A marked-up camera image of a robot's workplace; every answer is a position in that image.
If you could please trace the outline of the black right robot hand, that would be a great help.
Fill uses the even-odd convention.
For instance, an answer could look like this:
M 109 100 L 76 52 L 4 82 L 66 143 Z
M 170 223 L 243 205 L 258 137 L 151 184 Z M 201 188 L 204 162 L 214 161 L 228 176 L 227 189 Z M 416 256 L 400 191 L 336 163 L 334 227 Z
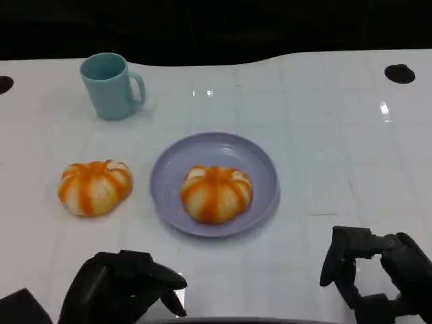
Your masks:
M 394 300 L 385 294 L 361 296 L 354 284 L 356 260 L 376 254 L 400 292 Z M 406 233 L 376 236 L 369 228 L 333 227 L 319 284 L 335 284 L 357 323 L 395 323 L 408 315 L 431 322 L 431 260 Z

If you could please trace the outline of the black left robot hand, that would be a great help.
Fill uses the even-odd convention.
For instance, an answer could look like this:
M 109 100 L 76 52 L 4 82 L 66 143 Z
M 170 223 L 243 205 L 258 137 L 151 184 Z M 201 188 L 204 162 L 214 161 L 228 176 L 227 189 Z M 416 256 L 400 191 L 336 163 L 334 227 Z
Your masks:
M 174 270 L 147 252 L 99 252 L 77 272 L 63 301 L 59 323 L 136 323 L 157 301 L 186 317 L 176 291 L 187 287 Z

